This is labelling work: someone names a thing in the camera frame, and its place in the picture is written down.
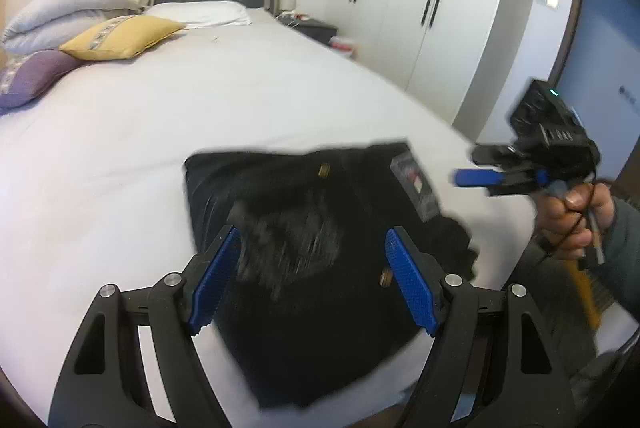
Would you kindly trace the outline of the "right hand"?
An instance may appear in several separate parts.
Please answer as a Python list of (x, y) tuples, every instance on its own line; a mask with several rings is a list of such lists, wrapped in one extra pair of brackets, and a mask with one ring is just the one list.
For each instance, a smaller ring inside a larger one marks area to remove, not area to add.
[(554, 258), (576, 260), (592, 243), (587, 215), (592, 213), (601, 233), (613, 223), (615, 203), (608, 185), (582, 183), (562, 199), (540, 192), (534, 196), (537, 226), (553, 249)]

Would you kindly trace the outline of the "grey sleeve right forearm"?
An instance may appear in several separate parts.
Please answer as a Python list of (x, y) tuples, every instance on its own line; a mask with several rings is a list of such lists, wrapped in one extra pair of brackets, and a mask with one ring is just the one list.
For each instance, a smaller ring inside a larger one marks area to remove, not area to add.
[(639, 321), (639, 210), (617, 197), (613, 203), (614, 219), (604, 235), (605, 263), (597, 268), (597, 278)]

